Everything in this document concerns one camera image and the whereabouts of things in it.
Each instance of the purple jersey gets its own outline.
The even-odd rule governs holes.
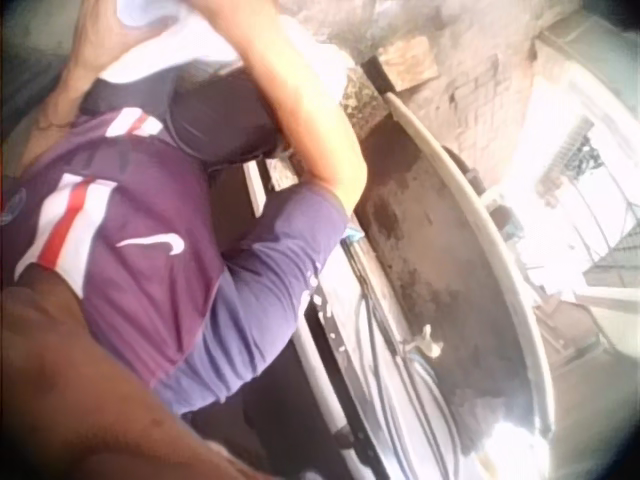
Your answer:
[[[256,229],[221,254],[206,176],[160,130],[138,109],[74,128],[21,179],[3,266],[10,281],[31,263],[57,271],[94,338],[183,413],[275,359],[347,216],[300,184],[271,196]]]

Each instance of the white cloth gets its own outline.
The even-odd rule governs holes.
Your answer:
[[[118,0],[120,21],[130,27],[141,27],[162,17],[180,17],[188,7],[179,0]]]
[[[194,60],[237,63],[237,52],[207,20],[180,0],[119,0],[118,15],[129,26],[147,25],[166,16],[177,23],[165,33],[124,55],[100,75],[111,83],[130,83]],[[295,19],[281,16],[289,38],[339,102],[347,86],[353,60],[335,45],[318,43]]]

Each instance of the brick wall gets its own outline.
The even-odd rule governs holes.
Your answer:
[[[533,38],[579,3],[446,0],[444,28],[427,32],[440,77],[402,98],[487,186],[499,183],[517,145],[533,83]]]

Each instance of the person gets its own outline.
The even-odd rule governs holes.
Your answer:
[[[3,432],[48,471],[111,450],[202,459],[160,405],[223,401],[275,359],[365,187],[356,136],[274,2],[190,3],[244,70],[175,96],[175,69],[97,80],[167,25],[83,0],[5,205]],[[280,131],[306,174],[220,252],[206,172],[269,154]]]

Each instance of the white swoosh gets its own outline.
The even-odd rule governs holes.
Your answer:
[[[164,233],[162,235],[154,235],[145,238],[132,238],[120,242],[116,247],[125,247],[127,245],[153,245],[154,243],[168,243],[171,245],[171,253],[169,255],[178,255],[184,252],[184,240],[175,233]]]

